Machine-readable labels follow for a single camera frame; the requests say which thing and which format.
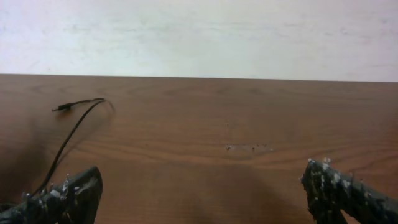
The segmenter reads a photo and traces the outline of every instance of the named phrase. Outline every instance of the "scratch mark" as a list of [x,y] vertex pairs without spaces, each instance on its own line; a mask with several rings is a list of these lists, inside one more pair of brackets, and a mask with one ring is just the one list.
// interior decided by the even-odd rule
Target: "scratch mark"
[[273,151],[267,148],[267,144],[228,144],[225,149],[227,151]]
[[40,62],[40,60],[34,62],[32,65],[29,65],[29,67],[28,67],[27,69],[32,69],[32,68],[35,67],[39,62]]

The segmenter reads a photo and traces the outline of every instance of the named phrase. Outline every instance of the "table surface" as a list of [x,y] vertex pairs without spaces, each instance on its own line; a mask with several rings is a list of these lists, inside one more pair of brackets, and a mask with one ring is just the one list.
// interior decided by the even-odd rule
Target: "table surface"
[[313,223],[299,183],[332,159],[398,198],[398,83],[0,76],[0,202],[98,166],[96,223]]

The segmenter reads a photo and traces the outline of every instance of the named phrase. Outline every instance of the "white wall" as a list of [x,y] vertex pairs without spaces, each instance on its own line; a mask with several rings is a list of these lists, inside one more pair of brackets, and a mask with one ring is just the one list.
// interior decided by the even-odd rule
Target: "white wall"
[[398,82],[398,1],[0,0],[0,73]]

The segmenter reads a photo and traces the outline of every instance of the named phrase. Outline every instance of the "wooden table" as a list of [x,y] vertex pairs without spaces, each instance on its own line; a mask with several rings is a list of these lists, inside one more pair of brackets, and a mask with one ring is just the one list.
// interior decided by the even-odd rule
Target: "wooden table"
[[98,166],[96,223],[312,223],[307,160],[398,198],[398,83],[0,76],[0,200]]

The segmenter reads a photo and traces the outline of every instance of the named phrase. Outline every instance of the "black cable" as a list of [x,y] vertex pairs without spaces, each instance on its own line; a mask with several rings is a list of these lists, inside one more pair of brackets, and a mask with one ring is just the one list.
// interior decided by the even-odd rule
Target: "black cable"
[[77,102],[74,102],[74,103],[67,103],[67,104],[64,104],[64,105],[60,105],[60,106],[58,106],[57,109],[53,110],[53,111],[57,111],[57,110],[68,110],[68,109],[70,109],[70,107],[73,106],[73,105],[76,105],[76,104],[79,104],[79,103],[92,102],[92,101],[96,101],[96,100],[99,100],[99,101],[96,102],[95,104],[93,104],[90,108],[88,108],[88,109],[86,110],[86,112],[83,114],[83,116],[81,116],[81,118],[79,119],[79,121],[76,123],[76,125],[75,125],[75,126],[73,127],[73,129],[70,131],[70,133],[69,133],[69,135],[67,136],[67,138],[66,138],[66,139],[64,140],[64,142],[62,143],[60,149],[58,150],[57,155],[55,156],[54,161],[52,162],[51,168],[50,168],[50,170],[49,170],[47,176],[45,177],[45,179],[44,179],[43,183],[40,185],[40,187],[37,188],[37,190],[35,190],[35,191],[32,193],[32,197],[33,197],[35,194],[37,194],[38,192],[40,192],[42,189],[44,189],[45,186],[46,186],[46,185],[48,184],[48,182],[50,181],[51,176],[52,176],[52,174],[54,173],[55,168],[57,167],[57,162],[58,162],[58,160],[59,160],[59,158],[60,158],[60,156],[61,156],[61,153],[62,153],[62,151],[63,151],[63,148],[65,148],[65,146],[67,145],[69,139],[72,137],[72,135],[73,135],[73,133],[76,131],[77,127],[79,127],[79,124],[83,121],[83,119],[86,117],[86,115],[87,115],[96,105],[98,105],[98,104],[100,104],[100,103],[103,103],[103,102],[105,102],[106,100],[105,100],[104,98],[93,98],[93,99],[90,99],[90,100],[82,100],[82,101],[77,101]]
[[97,101],[97,100],[105,100],[105,98],[93,98],[93,99],[89,99],[89,100],[77,101],[74,103],[65,103],[63,105],[59,105],[58,108],[56,108],[56,109],[52,109],[52,111],[69,110],[73,105],[76,105],[79,103],[89,103],[89,102]]

